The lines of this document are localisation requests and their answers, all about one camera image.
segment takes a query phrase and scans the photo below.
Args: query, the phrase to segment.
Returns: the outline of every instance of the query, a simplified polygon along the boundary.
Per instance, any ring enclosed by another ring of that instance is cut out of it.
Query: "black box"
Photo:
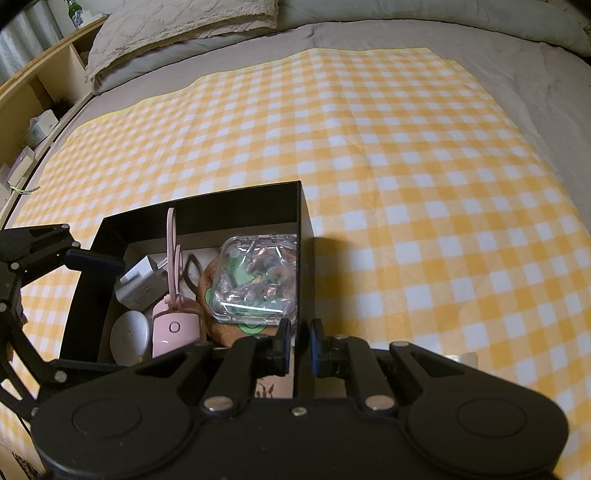
[[[165,251],[166,214],[170,207],[176,208],[177,235],[183,250],[219,247],[234,235],[297,234],[298,333],[295,350],[305,349],[308,324],[314,318],[314,238],[301,182],[209,193],[106,217],[91,250],[122,258],[127,267],[146,254]],[[114,278],[88,273],[80,275],[60,358],[105,361],[100,351],[105,345],[108,348],[112,324],[126,311],[116,301],[114,286]]]

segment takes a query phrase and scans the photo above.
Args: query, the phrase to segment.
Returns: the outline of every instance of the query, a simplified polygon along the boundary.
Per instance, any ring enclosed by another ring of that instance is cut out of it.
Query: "white curtain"
[[[60,39],[47,0],[28,6],[0,32],[0,85]]]

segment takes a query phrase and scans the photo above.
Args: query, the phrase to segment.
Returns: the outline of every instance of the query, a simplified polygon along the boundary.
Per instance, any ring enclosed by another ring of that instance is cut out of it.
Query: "gingham tablecloth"
[[[309,50],[96,119],[50,160],[17,224],[67,222],[88,248],[105,216],[294,179],[328,332],[477,352],[485,371],[560,404],[571,435],[558,473],[591,478],[589,234],[494,100],[427,49]],[[24,289],[46,358],[77,279],[60,269]],[[0,423],[33,458],[12,414]]]

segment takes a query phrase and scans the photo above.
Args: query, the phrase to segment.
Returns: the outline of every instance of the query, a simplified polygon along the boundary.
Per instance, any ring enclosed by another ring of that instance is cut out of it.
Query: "transparent plastic case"
[[[297,236],[248,235],[228,239],[213,279],[211,311],[218,322],[292,323],[297,316]]]

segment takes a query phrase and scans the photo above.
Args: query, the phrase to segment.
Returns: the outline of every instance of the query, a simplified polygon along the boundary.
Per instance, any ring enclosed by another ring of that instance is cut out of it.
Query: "green bottle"
[[[82,7],[76,0],[66,0],[68,2],[68,15],[76,28],[82,25]]]

